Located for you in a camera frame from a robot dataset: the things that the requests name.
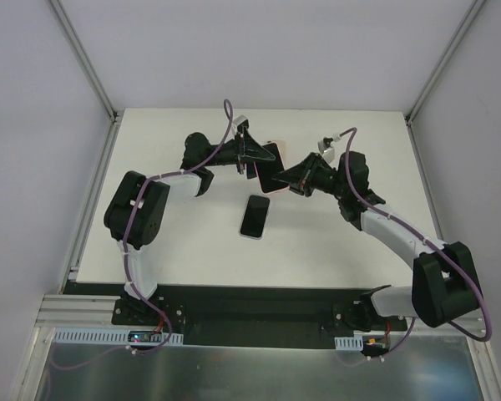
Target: white table surface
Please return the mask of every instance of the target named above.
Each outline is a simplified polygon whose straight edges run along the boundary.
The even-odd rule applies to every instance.
[[[367,157],[370,185],[399,214],[435,237],[433,221],[401,113],[236,109],[259,142],[285,140],[285,167],[316,151],[323,136],[358,128],[353,149]],[[195,131],[217,144],[225,132],[222,109],[126,109],[94,214],[77,281],[124,282],[116,242],[104,212],[124,174],[180,167],[185,137]],[[336,143],[337,163],[346,140]],[[157,238],[158,283],[253,287],[377,287],[409,285],[412,273],[378,240],[346,223],[336,201],[318,191],[310,198],[288,190],[272,194],[261,240],[239,235],[257,179],[234,166],[212,167],[206,194],[168,203]]]

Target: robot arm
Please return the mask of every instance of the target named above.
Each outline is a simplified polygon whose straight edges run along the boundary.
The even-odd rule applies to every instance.
[[[324,147],[320,146],[320,151],[330,148],[332,141],[322,141]],[[321,155],[311,153],[299,165],[273,177],[288,183],[290,190],[298,195],[311,196],[315,189],[333,195],[346,221],[376,237],[413,270],[411,287],[384,286],[363,294],[360,302],[342,314],[344,322],[355,329],[369,331],[373,323],[382,322],[384,317],[409,316],[420,317],[429,327],[438,327],[477,309],[477,298],[467,283],[433,249],[426,246],[424,240],[419,240],[388,218],[397,214],[384,199],[369,189],[365,155],[351,151],[349,159],[350,176],[358,194],[387,216],[369,209],[353,194],[347,182],[345,154],[340,158],[337,169],[331,168]],[[438,240],[432,240],[432,243],[459,264],[479,287],[473,258],[464,244],[446,244]]]
[[[245,116],[236,118],[233,126],[234,139],[225,142],[206,165],[235,165],[237,171],[243,174],[247,163],[275,159],[272,153],[262,148],[251,137],[249,121]],[[180,168],[188,170],[195,167],[202,160],[206,160],[216,147],[217,145],[212,145],[199,132],[189,135],[185,140],[184,158]],[[172,175],[147,184],[127,240],[131,245],[127,253],[131,281],[125,283],[124,290],[131,297],[139,299],[131,287],[132,283],[147,299],[154,294],[158,286],[149,244],[158,235],[167,202],[203,195],[210,188],[213,177],[211,171],[202,167],[192,174]],[[139,191],[146,180],[145,175],[135,171],[126,173],[104,214],[104,225],[109,228],[123,255],[124,232]]]

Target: phone screen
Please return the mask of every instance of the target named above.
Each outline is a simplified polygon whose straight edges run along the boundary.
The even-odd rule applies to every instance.
[[[260,239],[266,225],[269,199],[264,196],[251,195],[241,222],[240,234]]]
[[[258,174],[258,179],[260,180],[261,191],[264,194],[270,194],[271,192],[284,190],[289,186],[289,184],[285,182],[275,181],[271,178],[274,174],[284,171],[281,152],[278,150],[278,146],[274,143],[266,144],[263,147],[264,149],[269,150],[273,155],[275,155],[275,160],[258,161],[255,163],[256,174]]]

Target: smartphone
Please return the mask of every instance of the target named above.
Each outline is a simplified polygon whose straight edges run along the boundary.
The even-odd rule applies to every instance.
[[[282,162],[279,145],[281,144],[269,142],[263,146],[264,149],[269,150],[275,155],[274,161],[258,161],[255,163],[256,174],[258,175],[258,180],[260,180],[261,191],[264,194],[272,194],[279,190],[284,190],[289,186],[285,182],[275,181],[271,178],[274,174],[284,171],[284,163]]]
[[[240,234],[259,240],[264,233],[267,213],[269,212],[269,198],[251,195],[247,201],[243,221],[241,222]]]

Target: white wall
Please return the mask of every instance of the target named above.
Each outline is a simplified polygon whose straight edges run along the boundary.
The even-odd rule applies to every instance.
[[[473,0],[63,0],[115,107],[407,112]]]
[[[443,233],[473,251],[501,368],[501,0],[485,6],[413,128]]]
[[[56,291],[108,119],[44,1],[0,1],[0,401]]]

